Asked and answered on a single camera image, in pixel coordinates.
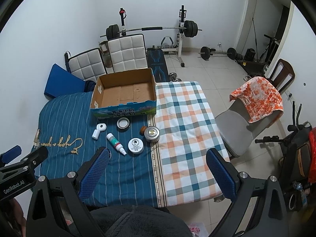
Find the white round cream jar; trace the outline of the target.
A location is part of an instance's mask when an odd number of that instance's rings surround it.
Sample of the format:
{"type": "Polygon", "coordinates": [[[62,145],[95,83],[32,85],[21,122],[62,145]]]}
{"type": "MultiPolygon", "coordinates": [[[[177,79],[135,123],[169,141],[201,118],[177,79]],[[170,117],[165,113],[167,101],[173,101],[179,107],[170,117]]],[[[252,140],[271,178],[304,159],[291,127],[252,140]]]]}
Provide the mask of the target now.
{"type": "Polygon", "coordinates": [[[135,137],[128,142],[128,148],[131,153],[138,155],[144,151],[144,143],[135,137]]]}

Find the black scooter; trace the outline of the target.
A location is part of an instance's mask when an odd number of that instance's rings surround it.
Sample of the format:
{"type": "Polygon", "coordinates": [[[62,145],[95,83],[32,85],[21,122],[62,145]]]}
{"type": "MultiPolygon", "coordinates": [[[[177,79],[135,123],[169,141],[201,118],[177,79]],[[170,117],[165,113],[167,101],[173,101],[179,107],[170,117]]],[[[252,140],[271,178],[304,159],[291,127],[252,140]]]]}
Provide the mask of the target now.
{"type": "Polygon", "coordinates": [[[255,140],[255,143],[280,145],[282,157],[278,161],[278,180],[288,211],[299,211],[308,205],[305,191],[310,187],[308,175],[312,155],[309,133],[312,126],[307,121],[299,123],[301,109],[302,105],[296,110],[295,102],[292,103],[292,124],[287,127],[290,134],[284,139],[275,135],[255,140]]]}

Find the brown wooden chair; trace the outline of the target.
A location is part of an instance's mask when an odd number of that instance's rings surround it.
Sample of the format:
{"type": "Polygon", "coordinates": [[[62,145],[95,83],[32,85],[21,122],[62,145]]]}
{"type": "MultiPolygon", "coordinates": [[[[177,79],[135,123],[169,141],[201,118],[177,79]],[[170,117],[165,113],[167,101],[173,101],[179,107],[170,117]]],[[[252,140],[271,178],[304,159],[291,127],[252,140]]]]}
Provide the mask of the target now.
{"type": "Polygon", "coordinates": [[[268,77],[268,80],[281,94],[293,82],[294,78],[295,72],[291,64],[280,58],[268,77]]]}

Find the plaid checkered cloth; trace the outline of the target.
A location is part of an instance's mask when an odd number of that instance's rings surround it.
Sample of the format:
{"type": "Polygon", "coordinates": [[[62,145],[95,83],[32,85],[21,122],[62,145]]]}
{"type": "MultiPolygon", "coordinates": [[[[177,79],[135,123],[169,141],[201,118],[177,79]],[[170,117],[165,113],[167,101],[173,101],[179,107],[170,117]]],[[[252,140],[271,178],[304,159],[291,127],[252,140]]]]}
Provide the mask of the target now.
{"type": "Polygon", "coordinates": [[[158,205],[176,205],[216,198],[222,194],[206,163],[215,148],[229,160],[215,117],[197,82],[156,84],[156,114],[148,119],[160,131],[152,144],[158,205]]]}

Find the chrome dumbbell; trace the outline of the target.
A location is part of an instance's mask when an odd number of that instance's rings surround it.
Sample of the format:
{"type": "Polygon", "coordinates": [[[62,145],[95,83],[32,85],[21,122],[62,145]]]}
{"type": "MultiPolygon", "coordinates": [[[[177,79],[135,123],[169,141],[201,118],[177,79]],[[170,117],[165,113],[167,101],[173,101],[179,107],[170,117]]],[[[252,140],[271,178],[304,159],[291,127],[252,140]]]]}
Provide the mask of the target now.
{"type": "Polygon", "coordinates": [[[169,74],[169,80],[172,82],[181,82],[182,79],[178,77],[176,72],[172,72],[169,74]]]}

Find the white quilted chair left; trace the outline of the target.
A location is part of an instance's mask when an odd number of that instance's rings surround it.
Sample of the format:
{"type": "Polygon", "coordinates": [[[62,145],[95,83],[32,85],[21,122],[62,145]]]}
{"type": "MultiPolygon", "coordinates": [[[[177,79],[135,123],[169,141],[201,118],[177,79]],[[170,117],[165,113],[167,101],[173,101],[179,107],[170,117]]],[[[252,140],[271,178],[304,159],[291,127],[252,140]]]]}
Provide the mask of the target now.
{"type": "Polygon", "coordinates": [[[107,74],[99,48],[93,48],[74,56],[66,51],[64,59],[66,70],[81,80],[97,82],[100,76],[107,74]]]}

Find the brown walnut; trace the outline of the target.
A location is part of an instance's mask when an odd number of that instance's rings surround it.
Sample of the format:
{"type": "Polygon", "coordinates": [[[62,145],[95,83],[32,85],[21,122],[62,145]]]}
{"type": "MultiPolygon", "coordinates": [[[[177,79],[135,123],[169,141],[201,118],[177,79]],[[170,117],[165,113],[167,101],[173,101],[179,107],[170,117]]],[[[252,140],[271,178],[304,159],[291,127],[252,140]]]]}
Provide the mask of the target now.
{"type": "Polygon", "coordinates": [[[140,135],[144,135],[146,128],[147,126],[142,126],[142,128],[140,129],[140,135]]]}

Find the floor barbell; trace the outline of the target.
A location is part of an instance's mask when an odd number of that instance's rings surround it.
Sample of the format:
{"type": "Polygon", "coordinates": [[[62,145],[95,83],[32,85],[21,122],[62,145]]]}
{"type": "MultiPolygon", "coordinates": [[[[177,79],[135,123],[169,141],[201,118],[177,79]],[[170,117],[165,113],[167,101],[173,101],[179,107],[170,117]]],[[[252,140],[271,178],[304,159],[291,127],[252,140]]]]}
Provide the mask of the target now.
{"type": "Polygon", "coordinates": [[[213,55],[227,55],[231,60],[235,60],[237,56],[237,52],[234,48],[229,48],[226,52],[224,52],[224,51],[217,51],[214,48],[209,48],[206,46],[200,49],[199,54],[203,60],[209,60],[209,58],[213,55]]]}

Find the barbell on rack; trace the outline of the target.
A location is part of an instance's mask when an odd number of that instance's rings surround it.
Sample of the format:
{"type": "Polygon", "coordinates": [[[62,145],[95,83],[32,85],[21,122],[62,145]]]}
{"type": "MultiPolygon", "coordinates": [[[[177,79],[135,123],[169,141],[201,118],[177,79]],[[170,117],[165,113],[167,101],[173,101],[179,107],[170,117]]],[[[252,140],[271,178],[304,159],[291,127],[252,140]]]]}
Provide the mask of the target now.
{"type": "Polygon", "coordinates": [[[105,30],[105,34],[100,36],[101,38],[106,37],[108,40],[112,40],[120,37],[120,35],[126,34],[127,32],[136,32],[136,31],[162,31],[164,29],[177,29],[181,34],[184,34],[187,38],[193,38],[197,36],[199,31],[202,31],[197,25],[196,22],[192,20],[185,20],[183,26],[180,27],[162,27],[162,26],[154,26],[154,27],[141,27],[141,28],[133,28],[133,29],[125,29],[120,30],[118,25],[110,25],[105,30]]]}

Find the silver jar lid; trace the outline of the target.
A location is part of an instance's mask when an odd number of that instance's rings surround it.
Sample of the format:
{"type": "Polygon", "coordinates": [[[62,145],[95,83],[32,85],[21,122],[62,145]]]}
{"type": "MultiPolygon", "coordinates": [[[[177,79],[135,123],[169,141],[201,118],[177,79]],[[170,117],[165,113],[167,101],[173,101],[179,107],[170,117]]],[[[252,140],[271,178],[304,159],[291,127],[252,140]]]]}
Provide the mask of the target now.
{"type": "Polygon", "coordinates": [[[118,121],[117,121],[117,127],[120,130],[127,129],[129,127],[129,125],[130,125],[130,121],[126,117],[119,118],[118,121]]]}

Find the grey chair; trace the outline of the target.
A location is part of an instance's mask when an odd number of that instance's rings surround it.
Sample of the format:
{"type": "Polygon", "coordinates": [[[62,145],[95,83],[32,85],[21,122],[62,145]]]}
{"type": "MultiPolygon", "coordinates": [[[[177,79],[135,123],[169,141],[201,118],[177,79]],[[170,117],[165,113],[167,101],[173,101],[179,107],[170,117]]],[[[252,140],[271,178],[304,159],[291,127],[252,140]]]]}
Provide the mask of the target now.
{"type": "Polygon", "coordinates": [[[215,117],[215,122],[220,131],[224,146],[230,157],[243,155],[251,142],[274,124],[274,120],[281,115],[280,110],[259,121],[250,123],[250,116],[241,100],[235,100],[224,112],[215,117]]]}

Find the white quilted chair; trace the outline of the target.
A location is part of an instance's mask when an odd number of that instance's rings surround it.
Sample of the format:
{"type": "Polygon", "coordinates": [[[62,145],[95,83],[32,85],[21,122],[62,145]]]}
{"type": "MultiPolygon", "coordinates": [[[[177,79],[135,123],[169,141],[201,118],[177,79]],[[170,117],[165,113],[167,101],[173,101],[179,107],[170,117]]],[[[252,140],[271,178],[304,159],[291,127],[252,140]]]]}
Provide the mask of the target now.
{"type": "Polygon", "coordinates": [[[108,41],[108,50],[115,73],[148,67],[143,34],[112,39],[108,41]]]}
{"type": "Polygon", "coordinates": [[[99,48],[93,48],[74,56],[66,51],[64,59],[66,70],[81,80],[97,82],[100,76],[107,74],[99,48]]]}

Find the white quilted chair right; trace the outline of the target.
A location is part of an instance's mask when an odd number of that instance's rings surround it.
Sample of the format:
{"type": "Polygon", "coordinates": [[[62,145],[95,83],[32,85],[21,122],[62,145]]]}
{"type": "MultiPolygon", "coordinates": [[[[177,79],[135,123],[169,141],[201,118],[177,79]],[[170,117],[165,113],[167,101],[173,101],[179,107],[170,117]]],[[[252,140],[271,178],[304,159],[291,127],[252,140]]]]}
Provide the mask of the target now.
{"type": "Polygon", "coordinates": [[[112,39],[108,41],[108,50],[115,73],[148,67],[143,34],[112,39]]]}

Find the black exercise equipment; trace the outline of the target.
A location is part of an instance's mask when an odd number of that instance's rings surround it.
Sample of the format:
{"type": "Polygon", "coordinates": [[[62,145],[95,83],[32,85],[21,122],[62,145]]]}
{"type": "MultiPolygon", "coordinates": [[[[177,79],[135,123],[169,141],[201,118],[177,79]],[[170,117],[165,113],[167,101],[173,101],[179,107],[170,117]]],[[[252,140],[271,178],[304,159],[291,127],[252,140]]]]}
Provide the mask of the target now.
{"type": "Polygon", "coordinates": [[[281,40],[277,40],[266,34],[264,37],[269,39],[269,43],[259,57],[253,48],[247,49],[244,56],[241,54],[236,55],[235,61],[244,69],[249,77],[265,75],[280,45],[281,40]]]}

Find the white earbud-shaped device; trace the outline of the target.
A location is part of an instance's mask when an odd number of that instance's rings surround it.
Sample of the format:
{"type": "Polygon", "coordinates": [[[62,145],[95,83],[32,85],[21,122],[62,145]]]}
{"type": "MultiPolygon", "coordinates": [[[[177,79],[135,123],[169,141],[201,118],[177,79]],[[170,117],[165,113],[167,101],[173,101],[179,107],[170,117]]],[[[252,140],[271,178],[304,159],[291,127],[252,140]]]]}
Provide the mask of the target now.
{"type": "Polygon", "coordinates": [[[92,134],[92,138],[94,140],[97,140],[101,132],[104,132],[106,129],[107,129],[107,125],[105,123],[97,124],[96,129],[94,130],[92,134]]]}

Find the white teal spray bottle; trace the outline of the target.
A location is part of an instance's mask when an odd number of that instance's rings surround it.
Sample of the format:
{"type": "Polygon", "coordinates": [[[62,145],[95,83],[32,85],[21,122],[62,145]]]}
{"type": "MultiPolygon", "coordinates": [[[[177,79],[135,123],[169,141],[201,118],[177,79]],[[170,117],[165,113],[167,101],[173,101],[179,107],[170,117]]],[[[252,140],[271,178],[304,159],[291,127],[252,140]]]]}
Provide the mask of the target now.
{"type": "Polygon", "coordinates": [[[110,144],[122,155],[126,156],[127,152],[125,151],[123,145],[116,139],[116,137],[112,133],[107,134],[107,140],[110,144]]]}

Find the blue foam mat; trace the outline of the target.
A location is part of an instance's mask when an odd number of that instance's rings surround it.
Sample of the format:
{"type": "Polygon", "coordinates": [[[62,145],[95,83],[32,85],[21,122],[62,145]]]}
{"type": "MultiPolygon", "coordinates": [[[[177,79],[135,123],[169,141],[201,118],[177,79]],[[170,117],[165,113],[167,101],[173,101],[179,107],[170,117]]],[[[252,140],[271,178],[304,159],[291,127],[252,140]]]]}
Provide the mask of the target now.
{"type": "Polygon", "coordinates": [[[53,64],[48,76],[44,95],[56,98],[62,95],[82,93],[85,89],[85,82],[72,75],[57,64],[53,64]]]}

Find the black fleece clothing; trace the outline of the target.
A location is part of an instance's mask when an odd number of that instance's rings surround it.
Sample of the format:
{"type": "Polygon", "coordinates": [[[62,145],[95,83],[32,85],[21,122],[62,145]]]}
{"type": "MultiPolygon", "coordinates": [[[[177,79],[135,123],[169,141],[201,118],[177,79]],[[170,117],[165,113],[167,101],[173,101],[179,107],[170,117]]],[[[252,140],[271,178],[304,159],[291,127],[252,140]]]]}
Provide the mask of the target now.
{"type": "Polygon", "coordinates": [[[168,209],[116,205],[91,211],[105,236],[192,236],[188,226],[168,209]]]}

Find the silver round metal tin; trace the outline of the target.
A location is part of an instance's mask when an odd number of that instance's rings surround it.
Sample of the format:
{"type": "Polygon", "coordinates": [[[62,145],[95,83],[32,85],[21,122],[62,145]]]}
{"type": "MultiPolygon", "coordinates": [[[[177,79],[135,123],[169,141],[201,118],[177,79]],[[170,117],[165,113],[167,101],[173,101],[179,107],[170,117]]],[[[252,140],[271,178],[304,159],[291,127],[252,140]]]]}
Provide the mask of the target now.
{"type": "Polygon", "coordinates": [[[156,126],[148,126],[144,131],[147,142],[157,143],[160,139],[160,130],[156,126]]]}

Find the open cardboard milk box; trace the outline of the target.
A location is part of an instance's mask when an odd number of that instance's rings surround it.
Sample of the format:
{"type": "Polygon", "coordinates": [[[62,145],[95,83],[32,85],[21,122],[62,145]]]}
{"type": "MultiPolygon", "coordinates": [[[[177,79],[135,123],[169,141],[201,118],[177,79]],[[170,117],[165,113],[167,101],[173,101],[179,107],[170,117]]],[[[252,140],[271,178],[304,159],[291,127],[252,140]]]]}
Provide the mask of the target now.
{"type": "Polygon", "coordinates": [[[156,82],[150,68],[100,76],[90,102],[90,111],[98,119],[155,115],[156,107],[156,82]]]}

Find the blue striped cloth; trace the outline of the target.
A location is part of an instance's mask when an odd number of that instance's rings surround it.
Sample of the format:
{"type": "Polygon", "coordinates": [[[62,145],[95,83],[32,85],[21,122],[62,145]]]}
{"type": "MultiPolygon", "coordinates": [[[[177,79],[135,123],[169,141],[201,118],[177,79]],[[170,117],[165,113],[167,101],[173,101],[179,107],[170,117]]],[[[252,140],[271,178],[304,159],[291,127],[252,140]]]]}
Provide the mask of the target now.
{"type": "Polygon", "coordinates": [[[126,130],[117,127],[116,119],[105,119],[105,131],[94,139],[101,121],[90,111],[91,98],[91,93],[64,95],[43,107],[38,142],[48,155],[36,174],[59,179],[90,162],[79,191],[86,205],[158,207],[151,146],[140,135],[140,129],[148,125],[147,116],[129,117],[126,130]]]}

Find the orange white towel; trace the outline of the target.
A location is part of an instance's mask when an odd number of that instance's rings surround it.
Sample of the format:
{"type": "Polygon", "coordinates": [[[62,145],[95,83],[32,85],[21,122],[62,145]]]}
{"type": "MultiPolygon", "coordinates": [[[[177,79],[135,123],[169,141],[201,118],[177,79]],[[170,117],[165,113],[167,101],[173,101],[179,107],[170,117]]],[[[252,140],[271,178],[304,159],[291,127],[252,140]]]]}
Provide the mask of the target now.
{"type": "Polygon", "coordinates": [[[271,126],[279,120],[283,111],[283,100],[278,90],[265,78],[256,76],[245,82],[229,95],[229,100],[241,100],[250,119],[249,123],[255,123],[271,116],[276,117],[268,125],[271,126]]]}

